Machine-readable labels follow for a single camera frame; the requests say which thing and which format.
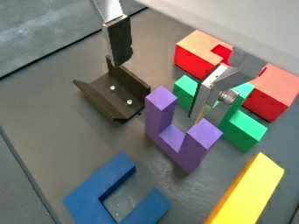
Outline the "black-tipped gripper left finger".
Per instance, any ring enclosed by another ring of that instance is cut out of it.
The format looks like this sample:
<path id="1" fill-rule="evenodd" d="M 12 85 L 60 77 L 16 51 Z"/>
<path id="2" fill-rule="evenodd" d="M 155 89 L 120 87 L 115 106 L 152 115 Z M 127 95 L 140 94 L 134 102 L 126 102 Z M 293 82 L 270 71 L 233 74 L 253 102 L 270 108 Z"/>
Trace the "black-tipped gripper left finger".
<path id="1" fill-rule="evenodd" d="M 103 20 L 103 32 L 115 67 L 122 66 L 132 57 L 131 21 L 124 14 L 119 0 L 90 0 Z"/>

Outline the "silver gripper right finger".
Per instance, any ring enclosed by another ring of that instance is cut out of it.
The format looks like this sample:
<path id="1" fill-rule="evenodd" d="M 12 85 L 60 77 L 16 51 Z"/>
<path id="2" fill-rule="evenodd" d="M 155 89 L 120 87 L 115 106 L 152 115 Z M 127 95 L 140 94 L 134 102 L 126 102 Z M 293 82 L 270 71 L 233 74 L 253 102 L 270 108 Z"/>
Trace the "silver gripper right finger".
<path id="1" fill-rule="evenodd" d="M 239 97 L 239 91 L 234 90 L 234 87 L 253 81 L 267 63 L 234 47 L 229 64 L 230 67 L 217 65 L 198 87 L 188 114 L 196 123 L 202 119 L 207 119 L 210 123 L 221 123 Z"/>

